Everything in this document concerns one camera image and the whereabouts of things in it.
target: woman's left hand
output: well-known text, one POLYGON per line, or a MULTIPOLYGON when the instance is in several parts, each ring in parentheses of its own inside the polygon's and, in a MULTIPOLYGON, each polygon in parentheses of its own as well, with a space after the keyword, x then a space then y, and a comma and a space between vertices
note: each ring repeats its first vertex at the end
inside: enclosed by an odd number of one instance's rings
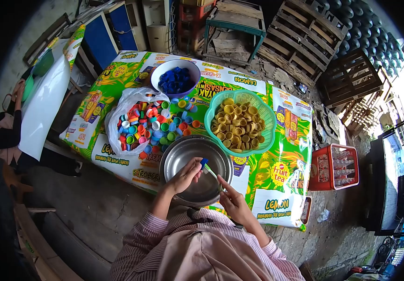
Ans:
POLYGON ((200 161, 203 158, 194 157, 178 172, 172 179, 165 184, 163 191, 169 192, 172 196, 185 191, 191 182, 197 183, 202 171, 200 161))

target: table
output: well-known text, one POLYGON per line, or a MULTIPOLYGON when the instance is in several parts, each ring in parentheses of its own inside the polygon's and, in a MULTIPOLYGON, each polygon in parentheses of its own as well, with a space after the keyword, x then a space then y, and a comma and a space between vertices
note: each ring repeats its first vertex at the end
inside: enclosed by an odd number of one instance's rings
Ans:
POLYGON ((240 1, 240 0, 224 0, 224 2, 217 3, 216 7, 211 11, 210 15, 206 19, 205 28, 205 43, 202 55, 208 58, 226 60, 241 63, 244 65, 250 65, 250 62, 254 59, 255 54, 261 46, 264 38, 266 37, 266 30, 264 29, 263 12, 261 6, 240 1), (254 50, 250 54, 247 62, 215 56, 207 54, 208 44, 211 42, 213 36, 208 38, 210 26, 216 28, 227 28, 245 33, 252 34, 254 36, 254 50))
MULTIPOLYGON (((156 193, 160 189, 159 166, 162 153, 151 153, 144 160, 138 156, 116 156, 105 133, 105 122, 124 89, 143 86, 155 67, 172 59, 191 61, 200 69, 199 83, 185 97, 188 102, 198 106, 196 113, 188 114, 201 122, 199 128, 190 128, 192 134, 207 135, 204 127, 205 112, 211 98, 223 90, 253 91, 274 108, 278 120, 275 143, 262 154, 232 157, 235 167, 232 186, 245 196, 261 223, 295 227, 304 231, 306 227, 300 221, 300 216, 310 175, 312 108, 295 96, 254 77, 220 65, 171 54, 121 51, 89 89, 88 96, 60 138, 84 158, 109 173, 138 188, 156 193), (97 104, 89 106, 92 97, 98 97, 97 104), (99 109, 95 109, 90 116, 87 114, 85 121, 81 115, 87 107, 99 109), (293 117, 291 128, 297 130, 295 140, 286 137, 284 114, 288 113, 289 118, 291 114, 293 117)), ((170 111, 176 114, 181 109, 172 104, 170 111)), ((206 208, 225 213, 219 203, 206 208)))

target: wall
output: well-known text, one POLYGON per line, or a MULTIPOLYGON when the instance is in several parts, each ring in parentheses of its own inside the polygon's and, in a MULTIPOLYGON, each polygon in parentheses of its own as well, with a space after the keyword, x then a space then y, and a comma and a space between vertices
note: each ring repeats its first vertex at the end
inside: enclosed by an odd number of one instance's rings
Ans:
MULTIPOLYGON (((25 26, 18 37, 18 41, 14 44, 7 58, 7 64, 1 73, 0 111, 2 111, 2 101, 5 95, 13 91, 16 82, 28 69, 27 65, 22 61, 26 51, 64 13, 67 13, 69 20, 73 21, 77 4, 78 0, 46 0, 25 26)), ((83 1, 80 6, 80 13, 85 9, 85 1, 83 1)))

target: metal bowl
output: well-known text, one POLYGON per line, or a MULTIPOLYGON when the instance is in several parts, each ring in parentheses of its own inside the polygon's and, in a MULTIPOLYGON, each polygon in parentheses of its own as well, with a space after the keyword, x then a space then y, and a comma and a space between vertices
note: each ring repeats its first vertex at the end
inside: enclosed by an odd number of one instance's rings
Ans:
MULTIPOLYGON (((233 163, 210 138, 202 135, 190 135, 176 140, 166 149, 160 163, 160 178, 167 183, 193 157, 208 159, 208 166, 220 174, 228 183, 233 177, 233 163)), ((205 207, 219 200, 217 180, 208 174, 202 174, 198 183, 191 183, 182 193, 174 196, 180 205, 205 207)))

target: green plastic basket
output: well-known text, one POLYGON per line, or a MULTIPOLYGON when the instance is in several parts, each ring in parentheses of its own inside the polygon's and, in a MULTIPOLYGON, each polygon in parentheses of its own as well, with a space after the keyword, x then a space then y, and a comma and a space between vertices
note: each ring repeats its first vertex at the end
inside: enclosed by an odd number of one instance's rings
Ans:
POLYGON ((260 154, 265 151, 268 151, 272 144, 275 141, 275 128, 277 127, 277 119, 275 118, 274 111, 269 107, 269 105, 265 104, 262 99, 257 96, 254 92, 248 90, 236 90, 236 91, 222 91, 217 93, 210 102, 210 107, 205 113, 205 129, 208 134, 214 141, 217 142, 219 147, 224 150, 227 154, 238 156, 238 157, 247 157, 252 154, 260 154), (255 150, 247 150, 241 153, 233 152, 230 149, 226 148, 218 137, 211 132, 211 121, 215 117, 216 110, 219 108, 220 104, 226 98, 233 98, 235 103, 245 104, 250 102, 252 106, 255 106, 258 109, 258 113, 261 119, 264 119, 266 123, 266 128, 262 131, 262 136, 264 137, 264 143, 260 143, 258 149, 255 150))

